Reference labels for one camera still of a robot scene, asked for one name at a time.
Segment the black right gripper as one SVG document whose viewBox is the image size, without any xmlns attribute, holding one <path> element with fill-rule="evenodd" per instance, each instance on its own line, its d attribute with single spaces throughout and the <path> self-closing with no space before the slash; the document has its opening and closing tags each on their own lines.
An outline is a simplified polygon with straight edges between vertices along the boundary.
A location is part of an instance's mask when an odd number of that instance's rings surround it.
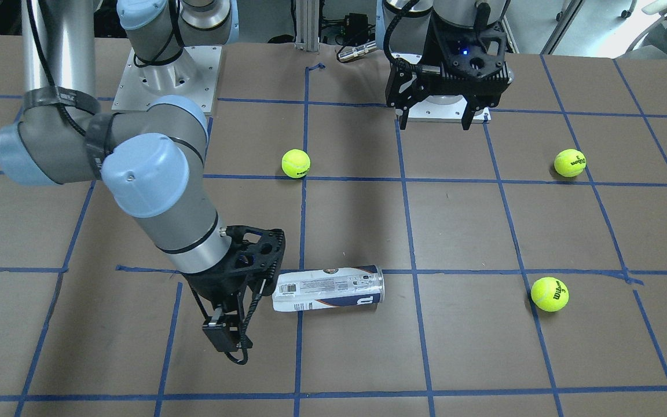
<svg viewBox="0 0 667 417">
<path fill-rule="evenodd" d="M 254 293 L 270 296 L 274 292 L 281 260 L 285 254 L 285 232 L 281 229 L 257 229 L 248 225 L 228 225 L 225 235 L 230 248 L 206 271 L 187 274 L 185 279 L 199 296 L 215 310 L 204 320 L 202 331 L 220 353 L 235 353 L 241 344 L 241 320 L 234 312 L 237 296 L 246 287 Z"/>
</svg>

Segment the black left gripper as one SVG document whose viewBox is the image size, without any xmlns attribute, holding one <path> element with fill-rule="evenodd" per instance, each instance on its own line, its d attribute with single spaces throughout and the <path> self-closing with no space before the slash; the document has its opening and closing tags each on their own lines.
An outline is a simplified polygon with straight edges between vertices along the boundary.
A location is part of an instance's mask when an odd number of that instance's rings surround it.
<svg viewBox="0 0 667 417">
<path fill-rule="evenodd" d="M 412 64 L 391 52 L 397 24 L 386 28 L 386 57 L 391 63 L 386 105 L 397 109 L 400 130 L 405 130 L 409 111 L 429 96 L 462 96 L 463 130 L 470 130 L 475 115 L 500 102 L 514 77 L 505 62 L 507 34 L 499 24 L 482 31 L 461 29 L 448 23 L 431 23 L 424 37 L 424 51 Z"/>
</svg>

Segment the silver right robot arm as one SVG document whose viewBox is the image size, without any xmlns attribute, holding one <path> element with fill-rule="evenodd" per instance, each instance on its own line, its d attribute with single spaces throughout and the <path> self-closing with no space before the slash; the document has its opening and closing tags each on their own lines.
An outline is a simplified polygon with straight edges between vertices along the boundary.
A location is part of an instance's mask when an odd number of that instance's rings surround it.
<svg viewBox="0 0 667 417">
<path fill-rule="evenodd" d="M 220 353 L 247 361 L 249 322 L 275 290 L 285 232 L 225 225 L 204 190 L 210 135 L 200 105 L 154 98 L 102 112 L 94 81 L 94 7 L 22 2 L 26 87 L 20 121 L 0 129 L 0 167 L 16 183 L 101 180 L 187 280 Z"/>
</svg>

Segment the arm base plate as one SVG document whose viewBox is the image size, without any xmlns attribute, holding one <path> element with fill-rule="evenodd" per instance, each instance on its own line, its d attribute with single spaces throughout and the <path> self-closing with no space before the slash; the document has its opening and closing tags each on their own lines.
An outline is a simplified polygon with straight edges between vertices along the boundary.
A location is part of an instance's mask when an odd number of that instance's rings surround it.
<svg viewBox="0 0 667 417">
<path fill-rule="evenodd" d="M 139 68 L 131 50 L 118 84 L 112 110 L 145 111 L 166 95 L 187 97 L 210 116 L 215 103 L 222 48 L 186 47 L 183 55 L 164 66 Z"/>
<path fill-rule="evenodd" d="M 467 100 L 463 96 L 427 97 L 423 102 L 410 107 L 408 121 L 459 123 L 466 111 Z"/>
</svg>

